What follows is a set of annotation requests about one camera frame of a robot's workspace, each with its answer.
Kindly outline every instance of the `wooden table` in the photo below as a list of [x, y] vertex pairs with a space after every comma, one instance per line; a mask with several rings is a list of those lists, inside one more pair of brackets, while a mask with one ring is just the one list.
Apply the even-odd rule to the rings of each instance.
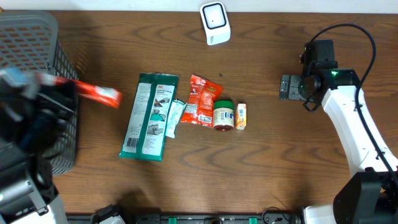
[[[66, 211], [91, 213], [111, 203], [129, 212], [256, 213], [330, 203], [349, 180], [344, 150], [329, 117], [278, 99], [283, 74], [300, 74], [303, 45], [333, 24], [372, 33], [377, 59], [364, 90], [385, 142], [398, 155], [398, 15], [229, 13], [231, 39], [207, 46], [198, 12], [52, 12], [59, 41], [80, 73], [123, 93], [120, 109], [82, 99], [75, 168], [55, 184]], [[339, 28], [341, 68], [362, 76], [368, 39]], [[140, 72], [180, 75], [188, 100], [191, 74], [224, 86], [221, 96], [248, 105], [244, 131], [179, 124], [163, 162], [120, 159]]]

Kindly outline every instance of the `barcode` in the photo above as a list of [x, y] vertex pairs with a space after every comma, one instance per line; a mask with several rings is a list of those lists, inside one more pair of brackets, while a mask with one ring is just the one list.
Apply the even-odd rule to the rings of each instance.
[[211, 117], [207, 117], [207, 116], [201, 115], [201, 116], [198, 117], [198, 120], [201, 121], [201, 122], [204, 122], [204, 123], [211, 124]]
[[127, 147], [137, 147], [138, 138], [129, 138], [127, 140]]

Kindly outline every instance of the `orange snack bag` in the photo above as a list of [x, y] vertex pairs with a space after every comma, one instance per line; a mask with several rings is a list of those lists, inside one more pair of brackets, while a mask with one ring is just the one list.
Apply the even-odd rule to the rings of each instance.
[[223, 87], [196, 75], [191, 76], [190, 84], [191, 92], [181, 122], [212, 128], [214, 101]]

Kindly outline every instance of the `black frame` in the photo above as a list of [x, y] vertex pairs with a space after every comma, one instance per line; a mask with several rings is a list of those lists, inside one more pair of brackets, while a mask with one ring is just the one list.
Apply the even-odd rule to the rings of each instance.
[[[215, 5], [219, 5], [220, 8], [221, 8], [221, 11], [223, 12], [224, 24], [221, 25], [221, 26], [217, 26], [217, 27], [210, 28], [209, 25], [207, 24], [206, 14], [205, 14], [205, 8], [206, 8], [206, 7], [210, 7], [210, 6], [215, 6]], [[224, 12], [224, 9], [223, 9], [223, 5], [221, 5], [220, 3], [214, 3], [214, 4], [210, 4], [210, 5], [207, 5], [207, 6], [203, 7], [202, 13], [203, 13], [203, 17], [204, 17], [204, 19], [205, 19], [206, 26], [207, 26], [208, 29], [217, 29], [217, 28], [220, 28], [220, 27], [224, 27], [224, 26], [226, 25], [225, 12]]]

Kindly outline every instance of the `small white packet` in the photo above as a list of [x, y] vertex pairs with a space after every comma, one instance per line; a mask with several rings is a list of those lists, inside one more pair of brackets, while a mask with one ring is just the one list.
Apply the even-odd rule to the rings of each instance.
[[182, 112], [184, 111], [186, 103], [181, 100], [173, 100], [170, 106], [169, 117], [167, 118], [166, 136], [169, 138], [175, 138], [175, 128], [180, 122]]

